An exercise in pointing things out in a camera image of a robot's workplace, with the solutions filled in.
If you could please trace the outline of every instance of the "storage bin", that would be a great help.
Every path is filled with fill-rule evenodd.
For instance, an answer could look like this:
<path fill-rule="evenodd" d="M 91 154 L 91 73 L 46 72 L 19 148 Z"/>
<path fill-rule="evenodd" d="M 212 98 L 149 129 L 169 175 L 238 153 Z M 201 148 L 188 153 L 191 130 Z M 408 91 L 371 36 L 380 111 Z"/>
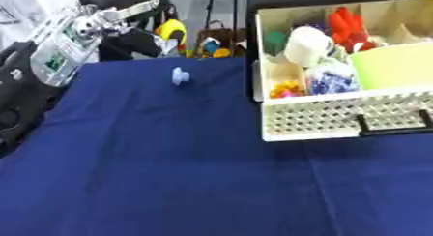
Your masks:
<path fill-rule="evenodd" d="M 288 31 L 300 18 L 326 16 L 338 7 L 360 14 L 371 35 L 387 36 L 401 23 L 426 36 L 433 33 L 433 0 L 249 0 L 246 87 L 251 97 L 262 92 L 263 139 L 432 133 L 433 86 L 270 98 L 271 81 L 284 77 L 270 74 L 264 34 Z M 257 61 L 259 82 L 254 82 L 252 67 Z"/>

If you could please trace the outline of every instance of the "robotic arm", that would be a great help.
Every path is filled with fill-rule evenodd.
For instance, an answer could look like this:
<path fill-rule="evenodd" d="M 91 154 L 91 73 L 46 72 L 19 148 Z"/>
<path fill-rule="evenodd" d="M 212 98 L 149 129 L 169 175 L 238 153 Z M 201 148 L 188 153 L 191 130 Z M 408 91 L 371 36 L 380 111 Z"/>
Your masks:
<path fill-rule="evenodd" d="M 26 43 L 0 53 L 0 158 L 10 153 L 61 98 L 77 71 L 104 38 L 140 35 L 166 53 L 178 40 L 165 40 L 131 27 L 128 20 L 146 14 L 159 0 L 121 10 L 97 6 L 66 9 L 43 23 Z"/>

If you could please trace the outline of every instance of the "floor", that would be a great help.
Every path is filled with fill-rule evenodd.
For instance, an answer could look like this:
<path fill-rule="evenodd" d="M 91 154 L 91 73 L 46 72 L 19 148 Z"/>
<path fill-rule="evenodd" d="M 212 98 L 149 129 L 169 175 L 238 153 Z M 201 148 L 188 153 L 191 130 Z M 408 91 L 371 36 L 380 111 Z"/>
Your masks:
<path fill-rule="evenodd" d="M 204 28 L 209 0 L 171 0 L 178 7 L 180 20 L 188 30 L 188 47 L 195 43 L 197 33 Z M 246 0 L 239 0 L 238 26 L 245 26 Z M 233 0 L 215 0 L 211 20 L 220 20 L 233 27 Z"/>

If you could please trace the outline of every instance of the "black stand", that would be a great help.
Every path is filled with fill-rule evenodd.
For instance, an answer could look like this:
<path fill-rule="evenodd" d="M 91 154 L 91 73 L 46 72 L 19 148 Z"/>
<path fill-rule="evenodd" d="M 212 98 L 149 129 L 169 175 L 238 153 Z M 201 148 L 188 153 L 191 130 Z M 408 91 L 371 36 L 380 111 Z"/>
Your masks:
<path fill-rule="evenodd" d="M 214 1 L 215 0 L 209 0 L 209 5 L 206 8 L 208 10 L 208 15 L 206 17 L 206 26 L 205 26 L 206 30 L 209 30 L 209 24 L 211 23 L 211 15 L 212 15 L 212 10 L 214 9 Z"/>
<path fill-rule="evenodd" d="M 212 10 L 214 9 L 214 2 L 215 0 L 209 0 L 209 4 L 206 7 L 206 10 L 208 10 L 208 14 L 206 16 L 206 25 L 205 29 L 209 30 L 209 24 L 211 22 L 211 15 Z M 233 0 L 233 31 L 238 31 L 238 0 Z"/>

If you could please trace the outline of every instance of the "white plastic basket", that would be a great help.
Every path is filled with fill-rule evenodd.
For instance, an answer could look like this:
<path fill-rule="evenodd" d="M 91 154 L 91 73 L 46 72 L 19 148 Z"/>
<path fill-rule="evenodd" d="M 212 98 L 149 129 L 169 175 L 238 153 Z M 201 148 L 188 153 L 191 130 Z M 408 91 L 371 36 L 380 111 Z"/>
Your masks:
<path fill-rule="evenodd" d="M 266 141 L 357 137 L 426 127 L 420 111 L 433 112 L 433 89 L 363 91 L 271 100 L 262 104 Z M 365 119 L 368 132 L 360 125 Z"/>
<path fill-rule="evenodd" d="M 311 11 L 338 5 L 308 7 Z M 284 30 L 290 16 L 308 14 L 303 8 L 269 9 L 256 15 L 260 58 L 262 134 L 266 141 L 358 137 L 390 133 L 433 132 L 433 85 L 395 90 L 370 90 L 297 98 L 271 99 L 269 62 L 262 37 Z"/>

